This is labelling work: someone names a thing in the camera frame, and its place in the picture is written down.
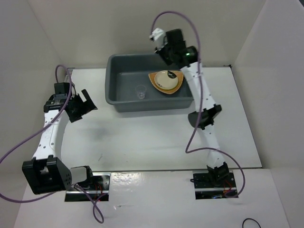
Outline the triangular wooden plate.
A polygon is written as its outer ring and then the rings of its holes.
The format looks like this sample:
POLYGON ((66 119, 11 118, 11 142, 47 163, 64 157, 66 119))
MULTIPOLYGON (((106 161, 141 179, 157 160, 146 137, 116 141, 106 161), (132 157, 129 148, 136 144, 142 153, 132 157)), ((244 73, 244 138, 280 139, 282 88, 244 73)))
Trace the triangular wooden plate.
POLYGON ((184 80, 184 74, 175 70, 149 73, 148 77, 154 88, 168 95, 176 93, 181 88, 184 80))

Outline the small cream floral dish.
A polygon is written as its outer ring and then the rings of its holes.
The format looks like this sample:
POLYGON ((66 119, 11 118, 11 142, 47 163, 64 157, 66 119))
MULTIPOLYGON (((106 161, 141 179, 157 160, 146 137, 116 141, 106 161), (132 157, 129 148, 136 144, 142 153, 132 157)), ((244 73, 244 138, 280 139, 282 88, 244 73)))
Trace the small cream floral dish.
POLYGON ((155 75, 154 82, 163 90, 172 90, 177 87, 179 80, 175 72, 164 70, 155 75))

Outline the clear plastic cup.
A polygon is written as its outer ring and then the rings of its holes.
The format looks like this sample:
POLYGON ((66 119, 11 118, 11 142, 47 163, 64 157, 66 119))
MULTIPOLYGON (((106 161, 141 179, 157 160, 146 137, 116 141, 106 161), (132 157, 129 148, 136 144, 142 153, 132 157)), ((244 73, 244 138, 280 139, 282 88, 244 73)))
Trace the clear plastic cup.
POLYGON ((136 91, 136 95, 139 99, 144 99, 145 98, 145 96, 146 96, 146 86, 138 85, 135 88, 135 91, 136 91))

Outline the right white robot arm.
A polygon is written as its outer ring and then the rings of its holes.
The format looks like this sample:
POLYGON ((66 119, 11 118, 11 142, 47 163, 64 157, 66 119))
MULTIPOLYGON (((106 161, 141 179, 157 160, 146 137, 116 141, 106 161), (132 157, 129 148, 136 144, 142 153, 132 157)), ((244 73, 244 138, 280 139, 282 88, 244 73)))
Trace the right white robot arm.
POLYGON ((119 113, 177 110, 194 104, 188 121, 208 143, 208 181, 218 187, 229 172, 214 129, 214 120, 222 107, 207 86, 198 47, 188 46, 179 28, 156 28, 150 40, 155 44, 152 54, 109 57, 105 100, 119 113))

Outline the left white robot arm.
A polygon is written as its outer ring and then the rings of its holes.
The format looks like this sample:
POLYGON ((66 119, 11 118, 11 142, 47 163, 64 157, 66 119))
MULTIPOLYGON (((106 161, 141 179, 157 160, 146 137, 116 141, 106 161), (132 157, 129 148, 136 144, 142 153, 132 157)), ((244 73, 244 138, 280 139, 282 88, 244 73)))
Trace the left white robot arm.
POLYGON ((55 93, 46 101, 43 111, 46 130, 30 161, 22 164, 22 171, 34 194, 69 190, 78 184, 84 190, 94 186, 89 166, 68 168, 61 161, 61 148, 66 125, 81 120, 83 115, 97 109, 88 92, 68 98, 69 83, 55 83, 55 93))

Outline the grey plastic bin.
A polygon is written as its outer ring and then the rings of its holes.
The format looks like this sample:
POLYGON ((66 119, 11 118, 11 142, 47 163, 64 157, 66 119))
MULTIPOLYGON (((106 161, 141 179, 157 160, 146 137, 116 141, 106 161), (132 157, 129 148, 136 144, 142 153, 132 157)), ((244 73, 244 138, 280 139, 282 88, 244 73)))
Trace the grey plastic bin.
POLYGON ((158 91, 148 74, 162 70, 179 70, 166 65, 160 56, 149 54, 115 54, 109 57, 105 74, 105 99, 119 113, 184 109, 190 107, 193 97, 186 80, 172 95, 158 91), (146 86, 146 96, 139 99, 135 88, 146 86))

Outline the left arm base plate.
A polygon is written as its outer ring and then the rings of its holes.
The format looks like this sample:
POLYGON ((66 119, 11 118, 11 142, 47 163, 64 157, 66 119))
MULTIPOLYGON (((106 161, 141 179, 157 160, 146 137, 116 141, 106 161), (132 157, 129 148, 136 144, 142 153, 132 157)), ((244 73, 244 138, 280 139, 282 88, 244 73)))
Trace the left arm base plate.
MULTIPOLYGON (((92 183, 83 189, 94 201, 108 201, 110 188, 109 172, 93 172, 92 183)), ((88 197, 81 191, 70 188, 65 194, 65 202, 85 202, 88 197)))

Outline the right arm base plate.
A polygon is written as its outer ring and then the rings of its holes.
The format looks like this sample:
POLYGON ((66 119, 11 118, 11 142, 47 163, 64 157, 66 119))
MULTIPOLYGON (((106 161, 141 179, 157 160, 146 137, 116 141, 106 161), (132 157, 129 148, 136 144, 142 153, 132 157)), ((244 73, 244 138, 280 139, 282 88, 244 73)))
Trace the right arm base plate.
POLYGON ((193 171, 190 181, 194 184, 196 200, 225 199, 238 193, 233 172, 219 183, 212 184, 207 171, 193 171))

